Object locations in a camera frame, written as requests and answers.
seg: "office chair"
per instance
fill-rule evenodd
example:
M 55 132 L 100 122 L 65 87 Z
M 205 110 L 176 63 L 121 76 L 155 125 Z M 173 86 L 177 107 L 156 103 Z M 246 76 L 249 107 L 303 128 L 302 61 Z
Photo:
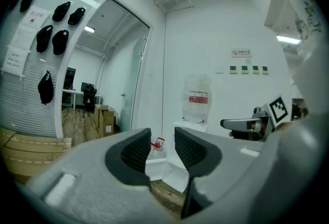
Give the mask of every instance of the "office chair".
M 96 92 L 92 86 L 88 86 L 83 90 L 83 104 L 86 106 L 86 111 L 94 111 L 96 103 Z

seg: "red label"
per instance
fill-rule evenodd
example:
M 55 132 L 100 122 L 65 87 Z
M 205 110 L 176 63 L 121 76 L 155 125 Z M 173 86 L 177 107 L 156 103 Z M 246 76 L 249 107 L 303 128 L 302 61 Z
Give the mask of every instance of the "red label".
M 190 103 L 208 103 L 208 97 L 190 96 Z

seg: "thermostat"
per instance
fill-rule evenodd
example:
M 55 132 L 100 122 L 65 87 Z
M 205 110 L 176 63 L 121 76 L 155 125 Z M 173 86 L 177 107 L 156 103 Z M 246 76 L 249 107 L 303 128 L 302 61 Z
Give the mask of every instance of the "thermostat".
M 268 74 L 268 69 L 266 66 L 263 66 L 263 74 Z
M 230 74 L 237 74 L 236 66 L 230 66 Z
M 249 73 L 249 71 L 248 71 L 248 66 L 242 66 L 242 72 L 241 72 L 242 74 L 248 74 Z
M 253 67 L 252 67 L 252 73 L 253 73 L 253 74 L 259 74 L 258 66 L 253 66 Z

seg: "white door frame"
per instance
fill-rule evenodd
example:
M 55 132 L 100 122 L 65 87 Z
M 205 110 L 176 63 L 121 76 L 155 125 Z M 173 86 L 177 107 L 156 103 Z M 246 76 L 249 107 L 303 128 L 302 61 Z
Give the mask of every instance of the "white door frame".
M 84 27 L 87 26 L 87 23 L 91 20 L 91 18 L 94 16 L 96 11 L 106 2 L 107 0 L 99 0 L 99 5 L 97 7 L 93 7 L 86 15 L 83 17 L 82 22 L 78 25 L 76 31 L 74 32 L 72 38 L 70 39 L 64 56 L 63 60 L 60 65 L 60 69 L 58 72 L 58 77 L 56 81 L 56 88 L 55 88 L 55 96 L 54 96 L 54 122 L 55 122 L 55 129 L 56 129 L 56 136 L 57 138 L 63 138 L 63 125 L 62 125 L 62 95 L 63 95 L 63 86 L 66 76 L 66 70 L 72 55 L 72 52 L 84 30 Z M 136 92 L 135 97 L 133 101 L 133 112 L 132 112 L 132 129 L 137 129 L 138 124 L 138 110 L 139 110 L 139 100 L 141 97 L 141 89 L 143 84 L 143 78 L 144 78 L 144 72 L 145 72 L 145 63 L 147 61 L 147 57 L 149 54 L 149 47 L 150 47 L 150 37 L 152 37 L 153 33 L 153 25 L 146 20 L 143 16 L 140 15 L 140 13 L 132 8 L 130 8 L 129 4 L 126 4 L 125 2 L 122 2 L 121 0 L 115 0 L 118 3 L 120 3 L 123 7 L 125 7 L 130 13 L 137 16 L 143 23 L 145 23 L 150 29 L 147 36 L 147 42 L 144 47 L 144 52 L 142 56 L 142 61 L 140 63 L 140 69 L 139 69 L 139 75 L 137 79 L 137 85 L 136 85 Z

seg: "desk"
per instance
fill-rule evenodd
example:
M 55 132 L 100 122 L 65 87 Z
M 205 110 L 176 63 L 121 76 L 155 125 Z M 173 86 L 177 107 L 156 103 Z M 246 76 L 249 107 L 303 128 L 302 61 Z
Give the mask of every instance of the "desk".
M 73 94 L 73 110 L 75 110 L 76 109 L 76 95 L 83 95 L 83 91 L 63 89 L 63 92 L 66 92 L 68 94 Z M 100 104 L 102 96 L 95 95 L 95 97 L 98 98 L 98 104 Z

